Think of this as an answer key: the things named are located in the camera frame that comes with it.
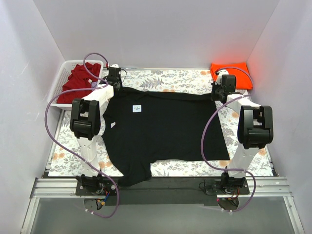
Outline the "black t-shirt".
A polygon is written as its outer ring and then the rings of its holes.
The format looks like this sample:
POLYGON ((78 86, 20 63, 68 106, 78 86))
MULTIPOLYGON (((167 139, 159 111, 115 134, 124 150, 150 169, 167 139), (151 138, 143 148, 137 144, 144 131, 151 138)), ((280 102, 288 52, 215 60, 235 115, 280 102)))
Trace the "black t-shirt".
POLYGON ((103 114, 102 139, 121 186, 152 176, 159 160, 229 160, 210 94, 143 92, 124 88, 103 114))

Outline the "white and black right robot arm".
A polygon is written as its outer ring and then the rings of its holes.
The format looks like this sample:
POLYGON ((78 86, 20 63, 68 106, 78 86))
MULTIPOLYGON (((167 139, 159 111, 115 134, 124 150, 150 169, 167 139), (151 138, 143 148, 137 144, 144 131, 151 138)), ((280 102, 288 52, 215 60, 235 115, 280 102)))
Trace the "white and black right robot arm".
POLYGON ((273 140, 273 110, 261 106, 236 91, 236 77, 219 72, 212 83, 212 100, 223 103, 239 114, 237 139, 239 142, 231 163, 221 174, 220 187, 227 194, 242 188, 247 170, 259 150, 273 140))

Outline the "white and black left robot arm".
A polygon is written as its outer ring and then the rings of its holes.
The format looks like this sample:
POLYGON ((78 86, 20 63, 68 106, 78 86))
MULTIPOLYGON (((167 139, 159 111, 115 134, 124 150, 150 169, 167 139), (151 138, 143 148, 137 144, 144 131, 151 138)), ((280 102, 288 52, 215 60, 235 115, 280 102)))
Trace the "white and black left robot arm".
POLYGON ((84 159, 82 175, 77 176, 76 179, 93 195, 100 194, 104 188, 99 173, 96 136, 99 134, 101 117, 109 100, 114 96, 114 91, 122 88, 119 65, 110 66, 105 80, 108 86, 100 84, 87 96, 74 99, 71 109, 70 129, 77 138, 81 157, 84 159))

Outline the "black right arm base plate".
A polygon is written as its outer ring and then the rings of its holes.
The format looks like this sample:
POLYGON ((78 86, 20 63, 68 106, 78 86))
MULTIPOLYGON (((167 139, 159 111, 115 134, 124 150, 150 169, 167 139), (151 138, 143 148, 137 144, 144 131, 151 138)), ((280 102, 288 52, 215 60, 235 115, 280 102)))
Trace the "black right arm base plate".
POLYGON ((221 178, 209 178, 204 180, 204 190, 208 195, 233 195, 234 193, 239 195, 248 195, 250 193, 247 181, 232 182, 222 181, 221 178))

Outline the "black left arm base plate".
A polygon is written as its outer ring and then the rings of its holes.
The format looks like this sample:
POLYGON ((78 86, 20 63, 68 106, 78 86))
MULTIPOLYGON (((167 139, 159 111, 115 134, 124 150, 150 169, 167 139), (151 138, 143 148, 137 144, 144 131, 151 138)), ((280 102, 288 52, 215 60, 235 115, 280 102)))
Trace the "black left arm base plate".
POLYGON ((92 195, 98 195, 98 196, 116 196, 117 186, 115 186, 110 180, 104 179, 99 183, 99 186, 97 188, 91 187, 88 185, 83 185, 80 182, 77 182, 75 195, 79 196, 92 196, 92 195))

